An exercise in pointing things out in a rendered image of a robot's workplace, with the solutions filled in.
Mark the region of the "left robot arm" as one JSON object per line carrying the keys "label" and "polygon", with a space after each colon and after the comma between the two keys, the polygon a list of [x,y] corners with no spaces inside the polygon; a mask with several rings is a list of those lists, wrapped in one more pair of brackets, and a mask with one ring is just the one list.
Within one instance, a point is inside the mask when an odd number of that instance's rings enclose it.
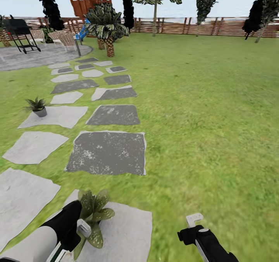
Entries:
{"label": "left robot arm", "polygon": [[73,201],[48,217],[34,232],[14,247],[0,254],[0,262],[46,262],[59,242],[69,252],[80,243],[78,230],[91,236],[91,227],[80,218],[81,206]]}

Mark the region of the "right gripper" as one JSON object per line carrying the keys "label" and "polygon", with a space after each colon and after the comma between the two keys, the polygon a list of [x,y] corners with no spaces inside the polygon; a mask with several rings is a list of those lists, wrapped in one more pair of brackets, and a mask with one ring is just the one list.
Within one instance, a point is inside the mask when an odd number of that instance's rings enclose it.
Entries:
{"label": "right gripper", "polygon": [[185,245],[194,244],[193,232],[195,230],[200,229],[200,228],[203,228],[203,226],[202,225],[197,225],[197,226],[192,227],[192,228],[187,228],[187,229],[180,230],[180,232],[177,233],[178,237],[179,237],[179,240],[183,241]]}

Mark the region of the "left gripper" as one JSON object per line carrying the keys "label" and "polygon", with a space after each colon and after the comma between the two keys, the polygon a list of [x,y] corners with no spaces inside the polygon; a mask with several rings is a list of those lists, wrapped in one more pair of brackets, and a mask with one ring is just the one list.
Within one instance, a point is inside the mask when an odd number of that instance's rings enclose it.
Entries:
{"label": "left gripper", "polygon": [[74,250],[74,248],[80,243],[81,237],[76,233],[77,226],[74,230],[70,233],[68,232],[67,235],[61,240],[61,243],[67,248],[69,252]]}

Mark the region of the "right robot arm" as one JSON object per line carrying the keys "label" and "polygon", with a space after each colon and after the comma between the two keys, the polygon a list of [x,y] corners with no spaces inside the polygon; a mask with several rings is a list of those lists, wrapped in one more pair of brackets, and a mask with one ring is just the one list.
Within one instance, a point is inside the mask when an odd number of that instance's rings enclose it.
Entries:
{"label": "right robot arm", "polygon": [[217,237],[210,229],[202,225],[195,225],[195,222],[203,219],[201,213],[195,213],[186,217],[189,224],[187,229],[180,230],[178,237],[185,245],[195,244],[204,262],[239,262],[232,253],[227,253],[219,244]]}

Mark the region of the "insectifuge atomizer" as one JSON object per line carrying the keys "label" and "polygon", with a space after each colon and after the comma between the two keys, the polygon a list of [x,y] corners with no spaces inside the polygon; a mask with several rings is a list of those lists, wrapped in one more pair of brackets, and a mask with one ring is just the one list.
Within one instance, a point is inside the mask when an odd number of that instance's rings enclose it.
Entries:
{"label": "insectifuge atomizer", "polygon": [[54,254],[50,262],[61,262],[64,255],[67,252],[67,248],[61,243],[60,247],[58,248],[57,252]]}

